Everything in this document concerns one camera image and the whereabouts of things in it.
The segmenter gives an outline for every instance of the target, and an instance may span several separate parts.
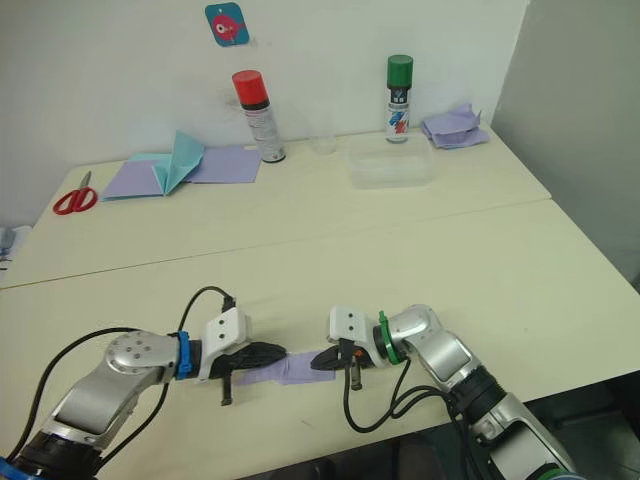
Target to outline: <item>green cap spray can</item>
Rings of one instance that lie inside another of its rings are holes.
[[[413,76],[413,58],[409,55],[391,55],[387,59],[387,140],[393,143],[407,141],[409,131],[409,95]]]

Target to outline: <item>purple cloth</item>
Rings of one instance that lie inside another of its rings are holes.
[[[441,115],[425,118],[420,128],[438,148],[463,148],[489,141],[489,134],[478,128],[480,114],[465,103]]]
[[[247,370],[236,385],[274,380],[280,385],[298,385],[302,383],[328,382],[335,380],[336,372],[313,370],[311,360],[320,352],[289,354],[282,360],[262,368]]]
[[[125,162],[102,192],[102,199],[162,195],[162,187],[153,173],[155,160]]]
[[[260,167],[260,152],[242,146],[207,148],[200,165],[185,182],[253,183]]]

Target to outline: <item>table surface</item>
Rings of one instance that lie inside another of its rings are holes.
[[[253,318],[255,340],[291,352],[323,349],[334,304],[376,315],[431,305],[523,401],[640,368],[640,298],[551,200],[384,226],[0,291],[0,451],[17,440],[48,360],[84,333],[129,325],[173,331],[196,289],[228,289]],[[220,308],[205,296],[186,328],[198,337]],[[39,420],[100,360],[108,339],[79,348],[53,374]],[[352,395],[362,424],[387,405],[400,367],[363,372]],[[333,382],[234,388],[220,406],[219,381],[172,385],[161,414],[101,473],[116,478],[230,479],[323,456],[447,421],[424,401],[400,420],[361,435]],[[416,362],[407,387],[430,383]],[[145,392],[119,438],[155,403]]]
[[[60,217],[52,204],[77,188],[88,170],[91,186],[103,191],[122,162],[77,167],[40,217],[3,286],[550,198],[493,132],[484,145],[434,149],[434,179],[419,188],[353,188],[341,153],[347,141],[338,139],[338,151],[330,156],[314,154],[307,142],[288,144],[287,159],[262,164],[254,184],[182,185],[168,197],[100,202]]]

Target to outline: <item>wire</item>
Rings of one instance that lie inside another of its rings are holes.
[[[429,386],[429,385],[418,385],[416,387],[410,388],[402,395],[398,396],[398,392],[400,391],[400,387],[402,385],[402,381],[404,380],[407,372],[409,371],[409,367],[411,366],[411,359],[407,357],[405,361],[405,366],[398,377],[396,385],[393,389],[393,394],[391,395],[391,402],[389,408],[383,413],[383,415],[376,420],[373,424],[369,426],[360,426],[358,425],[352,415],[351,409],[349,407],[349,391],[351,387],[351,372],[350,372],[350,362],[344,368],[344,391],[342,397],[342,406],[344,410],[344,415],[347,419],[347,423],[351,428],[353,428],[356,432],[359,433],[369,433],[377,428],[379,428],[388,418],[398,419],[405,415],[411,408],[413,408],[418,402],[424,400],[425,398],[431,397],[439,397],[445,402],[445,406],[447,408],[447,413],[449,414],[449,418],[453,427],[460,439],[460,468],[462,471],[463,478],[465,480],[469,479],[469,472],[467,470],[467,464],[471,465],[471,469],[473,470],[474,476],[477,479],[482,479],[482,474],[480,473],[480,469],[473,457],[471,452],[471,446],[469,442],[469,434],[468,429],[469,425],[464,415],[462,415],[461,420],[457,420],[456,417],[461,413],[458,411],[455,399],[449,393],[443,392],[438,388]],[[411,398],[404,407],[402,407],[399,411],[397,409],[402,405],[402,403],[409,399],[412,395],[417,394]]]
[[[60,353],[58,353],[47,365],[47,368],[44,369],[42,376],[40,377],[40,381],[38,382],[38,386],[36,388],[36,393],[33,396],[33,400],[31,402],[31,409],[29,410],[29,417],[27,418],[27,423],[24,426],[24,430],[22,431],[22,436],[18,443],[11,451],[11,453],[7,456],[7,463],[12,463],[15,459],[16,455],[20,453],[22,447],[24,447],[25,443],[27,443],[27,439],[31,434],[31,430],[33,429],[33,424],[36,421],[36,415],[38,414],[38,407],[40,406],[40,400],[42,399],[42,394],[44,393],[44,387],[47,384],[47,380],[49,379],[49,375],[53,371],[54,367],[58,364],[58,362],[71,350],[76,348],[78,345],[86,342],[87,340],[91,340],[92,338],[99,337],[101,335],[107,335],[109,333],[117,333],[117,332],[135,332],[137,328],[129,328],[129,327],[114,327],[114,328],[105,328],[102,330],[96,330],[95,332],[88,333],[87,335],[80,337],[75,342],[70,343],[66,347],[64,347]]]
[[[129,445],[129,443],[134,438],[136,438],[145,428],[147,428],[147,426],[153,421],[154,418],[156,418],[156,415],[158,415],[158,413],[160,412],[160,409],[164,405],[164,401],[167,398],[167,392],[168,391],[169,391],[169,384],[165,383],[164,386],[162,387],[162,393],[160,393],[160,398],[158,399],[158,403],[156,403],[155,408],[149,414],[147,419],[144,422],[142,422],[142,424],[140,424],[140,426],[138,428],[136,428],[131,433],[131,435],[129,435],[127,438],[125,438],[122,442],[120,442],[117,447],[115,447],[113,450],[111,450],[109,452],[109,454],[100,461],[100,463],[98,464],[97,468],[93,472],[94,475],[97,474],[98,471],[102,467],[104,467],[113,457],[115,457],[118,453],[120,453],[120,450],[122,450],[124,447]]]
[[[215,287],[213,285],[202,287],[200,290],[194,293],[193,297],[191,297],[191,300],[189,300],[189,303],[187,303],[187,308],[184,309],[184,313],[182,314],[182,318],[180,319],[180,323],[178,324],[178,331],[182,330],[182,328],[184,327],[184,322],[187,320],[189,311],[191,310],[191,307],[193,306],[195,301],[198,299],[200,295],[208,291],[218,292],[220,295],[224,297],[224,304],[222,305],[223,313],[229,310],[230,308],[235,307],[235,299],[231,295],[229,295],[227,292],[222,290],[221,288]]]
[[[223,303],[222,303],[222,312],[223,313],[226,312],[227,310],[229,310],[230,308],[233,308],[233,307],[236,306],[235,298],[233,298],[231,295],[229,295],[227,292],[225,292],[220,287],[216,287],[214,285],[208,285],[206,287],[202,287],[200,290],[198,290],[196,293],[193,294],[193,296],[189,300],[189,303],[187,303],[187,306],[184,309],[184,312],[182,313],[182,318],[180,319],[180,323],[178,324],[178,331],[180,331],[180,330],[182,330],[184,328],[184,324],[185,324],[185,321],[187,320],[187,317],[189,316],[189,312],[191,311],[191,307],[196,302],[198,297],[200,295],[202,295],[204,292],[208,292],[208,291],[218,292],[220,295],[223,296]],[[153,408],[153,411],[149,414],[147,419],[144,422],[142,422],[142,424],[138,428],[136,428],[133,432],[131,432],[131,434],[127,438],[125,438],[116,447],[114,447],[109,452],[109,454],[100,461],[100,463],[98,463],[98,465],[96,466],[96,469],[93,472],[94,475],[96,475],[98,473],[98,471],[102,467],[104,467],[110,460],[112,460],[113,457],[115,457],[118,453],[120,453],[120,451],[124,447],[126,447],[138,435],[140,435],[140,433],[142,433],[142,431],[145,428],[147,428],[147,426],[149,426],[149,424],[153,421],[153,419],[156,417],[156,415],[158,415],[158,413],[160,412],[160,409],[164,405],[164,401],[167,398],[167,393],[168,392],[169,392],[169,383],[165,383],[164,386],[162,387],[162,392],[160,393],[160,398],[158,398],[158,402],[156,403],[156,406]]]

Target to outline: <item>blue ring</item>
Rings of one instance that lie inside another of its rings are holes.
[[[193,369],[189,351],[189,333],[184,330],[180,330],[177,333],[178,341],[180,342],[180,363],[176,369],[176,380],[184,380]]]
[[[18,470],[2,457],[0,457],[0,475],[9,480],[44,480],[42,477],[34,477]]]

